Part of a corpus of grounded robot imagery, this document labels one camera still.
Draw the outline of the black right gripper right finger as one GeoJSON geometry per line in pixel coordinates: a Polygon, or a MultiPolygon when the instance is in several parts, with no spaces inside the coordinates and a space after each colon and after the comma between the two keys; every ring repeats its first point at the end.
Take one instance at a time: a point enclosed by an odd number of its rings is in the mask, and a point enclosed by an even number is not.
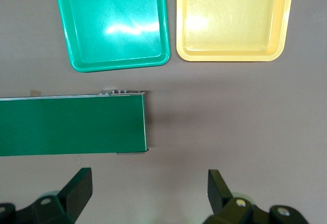
{"type": "Polygon", "coordinates": [[[234,197],[218,170],[208,171],[207,196],[213,211],[207,224],[309,224],[292,207],[275,205],[265,212],[243,197],[234,197]]]}

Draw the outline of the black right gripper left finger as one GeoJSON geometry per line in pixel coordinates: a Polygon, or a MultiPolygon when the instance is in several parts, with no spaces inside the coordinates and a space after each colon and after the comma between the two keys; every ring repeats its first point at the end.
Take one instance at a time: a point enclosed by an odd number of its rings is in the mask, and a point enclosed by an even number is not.
{"type": "Polygon", "coordinates": [[[76,224],[91,196],[92,171],[82,168],[57,194],[44,195],[23,209],[0,203],[0,224],[76,224]]]}

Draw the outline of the green conveyor belt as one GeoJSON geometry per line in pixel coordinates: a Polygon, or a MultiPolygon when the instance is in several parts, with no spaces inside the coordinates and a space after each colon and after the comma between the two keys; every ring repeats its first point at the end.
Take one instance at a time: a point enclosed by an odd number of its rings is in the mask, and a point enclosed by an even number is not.
{"type": "Polygon", "coordinates": [[[147,150],[142,91],[0,98],[0,157],[147,150]]]}

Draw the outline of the green plastic tray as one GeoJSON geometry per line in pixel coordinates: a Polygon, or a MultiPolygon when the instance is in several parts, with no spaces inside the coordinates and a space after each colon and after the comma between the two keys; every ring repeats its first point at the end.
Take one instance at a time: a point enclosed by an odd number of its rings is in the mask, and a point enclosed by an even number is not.
{"type": "Polygon", "coordinates": [[[161,66],[170,58],[166,0],[57,0],[78,72],[161,66]]]}

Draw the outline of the yellow plastic tray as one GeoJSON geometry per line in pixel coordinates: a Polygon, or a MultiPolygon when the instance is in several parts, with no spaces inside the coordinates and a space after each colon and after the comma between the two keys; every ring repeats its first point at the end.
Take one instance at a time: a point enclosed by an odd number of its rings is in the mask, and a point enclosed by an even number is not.
{"type": "Polygon", "coordinates": [[[190,62],[269,62],[285,47],[292,0],[176,0],[176,49],[190,62]]]}

